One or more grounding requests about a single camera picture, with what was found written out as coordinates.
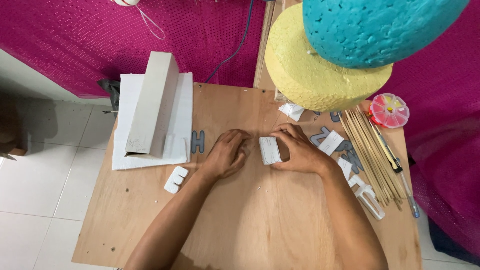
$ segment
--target white string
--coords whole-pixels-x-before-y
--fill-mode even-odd
[[[163,30],[162,30],[158,25],[156,25],[156,23],[155,23],[154,21],[152,21],[152,19],[148,18],[148,16],[147,16],[137,5],[135,5],[135,7],[138,9],[138,11],[140,11],[140,15],[142,16],[142,19],[144,20],[145,24],[147,25],[148,30],[150,30],[150,32],[152,32],[152,34],[153,34],[154,36],[156,36],[158,39],[164,40],[164,39],[165,39],[165,32],[163,32]],[[158,36],[152,31],[152,29],[150,28],[150,26],[148,26],[148,23],[147,23],[147,21],[145,20],[145,18],[147,18],[151,23],[153,23],[153,25],[155,25],[158,29],[160,29],[160,31],[162,31],[163,38],[158,37]]]

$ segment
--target blue wire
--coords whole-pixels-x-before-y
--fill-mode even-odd
[[[227,61],[230,60],[232,57],[234,57],[235,54],[237,54],[237,52],[240,50],[240,47],[242,46],[243,41],[245,40],[245,37],[247,36],[248,26],[250,25],[250,18],[252,17],[252,7],[253,7],[253,0],[250,2],[250,10],[248,11],[247,26],[245,27],[245,34],[243,34],[243,38],[241,39],[239,48],[238,48],[230,57],[228,57],[227,59],[223,60],[223,62],[221,62],[221,63],[215,68],[215,70],[213,71],[212,75],[210,75],[210,77],[208,77],[208,79],[205,81],[205,83],[208,83],[208,81],[212,78],[212,76],[215,74],[215,72],[218,70],[218,68],[219,68],[223,63],[227,62]]]

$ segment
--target yellow foam disc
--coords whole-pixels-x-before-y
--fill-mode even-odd
[[[393,66],[348,69],[320,57],[303,29],[302,3],[287,8],[272,25],[265,64],[282,94],[317,111],[343,110],[359,104],[385,84]]]

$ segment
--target hand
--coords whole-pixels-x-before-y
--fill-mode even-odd
[[[271,166],[278,170],[315,172],[320,176],[340,169],[335,160],[310,142],[299,125],[283,123],[270,136],[282,140],[290,152],[290,160],[276,162]]]
[[[235,174],[245,165],[247,154],[243,142],[251,137],[241,129],[230,129],[223,133],[198,171],[213,181]]]

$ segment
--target right hand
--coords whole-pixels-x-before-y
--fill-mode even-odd
[[[315,172],[320,176],[339,170],[340,166],[327,154],[310,142],[299,125],[283,123],[270,136],[282,140],[290,152],[290,160],[271,166],[278,170]]]

